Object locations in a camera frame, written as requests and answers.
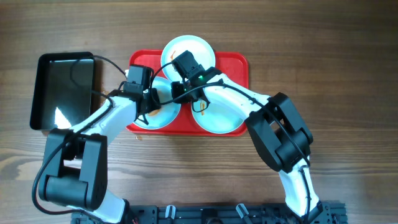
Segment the wood grain surface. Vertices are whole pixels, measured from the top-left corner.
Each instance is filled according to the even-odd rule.
[[[184,34],[242,53],[250,89],[291,97],[314,136],[312,182],[322,200],[345,203],[350,223],[398,222],[397,1],[0,2],[0,223],[70,221],[30,199],[46,140],[29,127],[39,57],[87,50],[127,68],[133,52]],[[123,80],[107,63],[102,74],[102,91]],[[123,131],[108,150],[108,187],[133,205],[284,202],[248,133]]]

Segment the black tray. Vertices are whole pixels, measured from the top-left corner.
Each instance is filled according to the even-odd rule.
[[[44,54],[37,65],[36,83],[30,114],[30,127],[34,130],[70,128],[91,114],[94,88],[95,61],[81,60],[69,78],[70,65],[90,52]]]

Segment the white bowl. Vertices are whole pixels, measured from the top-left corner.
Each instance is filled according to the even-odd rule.
[[[193,103],[194,109],[200,111],[206,108],[206,102],[199,100]],[[202,112],[194,112],[192,115],[195,121],[204,130],[215,134],[226,134],[236,130],[243,124],[243,120],[231,113],[229,109],[220,105],[210,103],[209,107]]]
[[[155,77],[152,87],[157,89],[160,102],[166,102],[173,99],[170,84],[170,80],[162,77]],[[134,122],[134,124],[140,128],[148,130],[164,128],[177,117],[180,109],[181,105],[176,103],[162,105],[161,109],[146,114],[146,118],[149,122],[148,125],[144,124],[138,119]]]
[[[216,56],[213,49],[205,40],[194,35],[183,35],[170,41],[163,49],[160,64],[163,66],[171,62],[186,50],[189,50],[193,54],[195,60],[205,70],[216,66]],[[171,65],[166,66],[163,72],[173,82],[182,81],[180,74]]]

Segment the food residue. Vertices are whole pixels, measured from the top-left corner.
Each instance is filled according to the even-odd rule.
[[[173,60],[174,59],[174,54],[175,54],[175,50],[174,50],[174,52],[172,53],[172,55],[170,56],[170,58]]]
[[[159,111],[160,111],[160,109],[159,110],[154,110],[154,111],[150,112],[148,114],[148,116],[155,116],[155,115],[157,115],[159,113]]]
[[[203,100],[200,101],[200,110],[201,110],[201,115],[205,115],[205,108],[206,108],[206,104],[204,103]]]

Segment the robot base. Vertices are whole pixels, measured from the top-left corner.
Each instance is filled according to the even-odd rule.
[[[312,221],[314,224],[347,224],[345,204],[322,202],[323,211]],[[298,224],[296,217],[284,203],[268,203],[261,206],[247,206],[253,224]],[[245,224],[233,206],[176,207],[174,218],[166,218],[167,208],[156,206],[130,206],[138,217],[136,224],[207,224],[212,218],[219,218],[224,224]],[[100,224],[80,213],[72,214],[71,224]]]

